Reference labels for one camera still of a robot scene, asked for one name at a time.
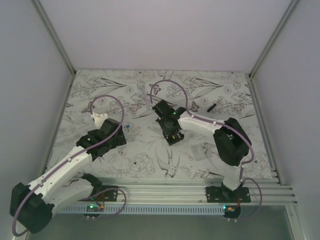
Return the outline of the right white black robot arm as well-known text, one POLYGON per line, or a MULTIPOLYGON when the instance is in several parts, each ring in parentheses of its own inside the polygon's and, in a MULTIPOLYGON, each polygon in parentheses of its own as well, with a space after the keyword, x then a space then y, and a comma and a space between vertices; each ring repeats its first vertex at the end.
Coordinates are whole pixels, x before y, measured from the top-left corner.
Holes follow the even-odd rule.
POLYGON ((164 100, 152 110, 157 114, 156 122, 170 146, 184 139, 182 130, 213 138, 218 156, 225 165, 221 195, 226 202, 234 202, 243 186, 244 157, 251 154, 254 158, 252 143, 240 123, 232 117, 222 121, 192 114, 184 107, 174 109, 164 100))

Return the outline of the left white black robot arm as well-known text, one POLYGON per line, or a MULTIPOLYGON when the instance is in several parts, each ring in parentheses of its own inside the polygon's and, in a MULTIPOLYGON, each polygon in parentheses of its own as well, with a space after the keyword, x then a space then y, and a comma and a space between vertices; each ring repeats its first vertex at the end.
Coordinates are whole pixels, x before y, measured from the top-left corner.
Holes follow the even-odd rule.
POLYGON ((15 237, 39 233, 55 214, 73 202, 101 202, 107 194, 111 194, 111 201, 117 199, 117 186, 105 186, 90 173, 71 180, 99 157, 127 143, 122 121, 103 118, 94 123, 96 128, 82 136, 52 169, 28 184, 20 182, 13 187, 9 213, 15 237))

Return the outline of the black fuse box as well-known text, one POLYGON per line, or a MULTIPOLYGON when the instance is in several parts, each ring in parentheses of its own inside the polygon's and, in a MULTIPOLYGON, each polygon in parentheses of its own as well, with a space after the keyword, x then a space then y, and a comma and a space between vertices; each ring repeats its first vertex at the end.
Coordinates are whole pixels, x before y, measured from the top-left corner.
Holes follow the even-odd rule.
POLYGON ((166 139, 168 145, 172 146, 172 145, 182 141, 184 139, 184 135, 180 131, 178 131, 174 134, 170 134, 170 135, 166 136, 165 139, 166 139))

